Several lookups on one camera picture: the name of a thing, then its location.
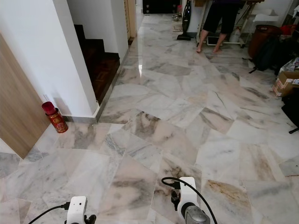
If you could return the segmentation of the red tin can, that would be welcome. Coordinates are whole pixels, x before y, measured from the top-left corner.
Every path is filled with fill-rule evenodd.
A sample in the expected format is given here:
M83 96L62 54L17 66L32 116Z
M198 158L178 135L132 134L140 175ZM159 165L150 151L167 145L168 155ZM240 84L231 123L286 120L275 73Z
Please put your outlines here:
M52 126L56 129L58 133L64 133L68 130L68 125L66 124L62 114L57 107L53 105L52 102L44 102L42 104L42 109L51 122Z

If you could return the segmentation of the black bag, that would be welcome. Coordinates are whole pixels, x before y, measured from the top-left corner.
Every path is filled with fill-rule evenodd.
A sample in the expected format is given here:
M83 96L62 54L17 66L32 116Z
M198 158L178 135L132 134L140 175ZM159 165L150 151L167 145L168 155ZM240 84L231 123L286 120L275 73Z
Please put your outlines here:
M282 111L296 126L289 134L299 131L299 88L293 88L290 94L282 97L284 105L281 107Z

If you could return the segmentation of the dark wooden staircase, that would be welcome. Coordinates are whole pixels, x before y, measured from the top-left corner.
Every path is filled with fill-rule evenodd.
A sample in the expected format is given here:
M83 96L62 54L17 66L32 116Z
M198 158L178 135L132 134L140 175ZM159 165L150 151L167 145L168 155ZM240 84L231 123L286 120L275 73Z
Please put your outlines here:
M74 25L77 39L92 83L96 100L101 103L120 66L118 53L106 52L102 39L88 39L81 24Z

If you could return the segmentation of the brown cardboard box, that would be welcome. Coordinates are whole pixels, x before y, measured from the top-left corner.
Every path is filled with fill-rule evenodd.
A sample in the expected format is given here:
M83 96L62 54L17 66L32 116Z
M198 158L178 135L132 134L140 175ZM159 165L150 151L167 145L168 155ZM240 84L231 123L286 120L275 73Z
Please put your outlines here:
M294 88L299 88L299 57L292 59L279 69L272 92L276 97L282 98L289 95Z

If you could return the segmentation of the black backpack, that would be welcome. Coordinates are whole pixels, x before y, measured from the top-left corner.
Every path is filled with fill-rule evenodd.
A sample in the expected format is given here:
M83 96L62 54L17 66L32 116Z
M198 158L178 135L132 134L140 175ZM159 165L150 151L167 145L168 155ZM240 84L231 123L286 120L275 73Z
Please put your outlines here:
M254 67L249 73L271 69L275 76L278 76L280 69L297 56L299 56L299 39L290 37L280 40L278 37L271 37L251 59Z

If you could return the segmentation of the black upright vacuum cleaner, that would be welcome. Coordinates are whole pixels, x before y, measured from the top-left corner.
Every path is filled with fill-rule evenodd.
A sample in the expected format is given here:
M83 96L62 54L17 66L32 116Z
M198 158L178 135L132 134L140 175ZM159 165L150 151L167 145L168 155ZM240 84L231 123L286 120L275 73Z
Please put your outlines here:
M177 36L177 41L190 41L192 37L190 37L187 33L190 19L192 17L192 0L186 0L185 7L182 11L182 34Z

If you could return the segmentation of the brown round bin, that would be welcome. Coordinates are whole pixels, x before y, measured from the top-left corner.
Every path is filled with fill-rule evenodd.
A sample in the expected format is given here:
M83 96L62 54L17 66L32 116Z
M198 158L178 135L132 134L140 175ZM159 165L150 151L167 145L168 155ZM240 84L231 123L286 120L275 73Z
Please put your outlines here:
M280 35L282 35L282 33L283 31L277 26L273 26L270 24L256 25L256 30L254 31L252 38L249 42L249 57L255 57L268 39L279 38Z

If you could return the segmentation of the barefoot person in black shorts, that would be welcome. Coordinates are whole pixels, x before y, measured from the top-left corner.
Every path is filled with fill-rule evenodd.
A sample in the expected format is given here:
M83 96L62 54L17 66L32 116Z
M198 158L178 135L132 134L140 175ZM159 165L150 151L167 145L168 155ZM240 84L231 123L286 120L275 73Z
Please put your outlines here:
M200 32L200 39L196 49L197 53L201 53L203 41L209 33L217 31L219 24L221 24L221 31L213 52L221 52L222 43L225 41L227 35L233 32L237 13L243 5L243 0L214 0L212 2L204 26Z

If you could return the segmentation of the white metal rack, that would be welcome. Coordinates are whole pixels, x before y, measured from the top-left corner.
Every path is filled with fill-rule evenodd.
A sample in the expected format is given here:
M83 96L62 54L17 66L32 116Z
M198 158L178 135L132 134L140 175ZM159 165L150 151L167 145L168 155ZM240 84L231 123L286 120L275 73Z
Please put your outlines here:
M201 17L200 17L200 21L198 21L197 32L196 32L197 45L199 47L202 46L203 43L206 43L207 45L211 45L208 39L209 33L207 32L205 35L203 35L204 34L203 27L205 25L205 21L211 9L211 5L213 4L213 1L214 0L192 0L193 6L201 7ZM215 46L220 47L223 43L229 43L229 44L238 44L241 48L245 47L247 40L241 38L242 32L247 26L248 21L252 16L252 13L256 5L260 4L264 0L239 0L239 1L241 3L239 9L245 9L245 11L243 11L243 13L241 13L241 15L239 16L238 16L238 10L235 11L234 28L231 30L230 33L227 34L227 37L225 39L220 39L222 35L218 32L215 32L216 37L218 38Z

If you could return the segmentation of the black cabinet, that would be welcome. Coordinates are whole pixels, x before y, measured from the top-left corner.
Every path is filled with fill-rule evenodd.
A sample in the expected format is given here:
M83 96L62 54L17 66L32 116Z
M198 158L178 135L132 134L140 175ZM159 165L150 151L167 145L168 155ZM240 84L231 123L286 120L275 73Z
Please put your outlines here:
M181 0L142 0L144 14L175 14Z

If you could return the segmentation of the light wooden wall panel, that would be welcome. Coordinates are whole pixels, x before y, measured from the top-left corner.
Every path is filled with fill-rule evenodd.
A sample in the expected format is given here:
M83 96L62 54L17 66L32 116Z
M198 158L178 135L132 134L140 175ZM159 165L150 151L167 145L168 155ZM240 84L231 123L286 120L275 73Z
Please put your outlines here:
M0 37L0 138L22 159L26 158L50 123L42 101Z

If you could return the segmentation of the wooden door frame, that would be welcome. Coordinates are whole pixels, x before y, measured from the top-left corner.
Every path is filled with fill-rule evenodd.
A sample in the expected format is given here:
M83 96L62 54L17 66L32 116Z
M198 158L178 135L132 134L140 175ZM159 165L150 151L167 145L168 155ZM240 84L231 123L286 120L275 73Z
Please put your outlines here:
M124 13L129 41L133 41L137 36L136 6L136 0L124 0Z

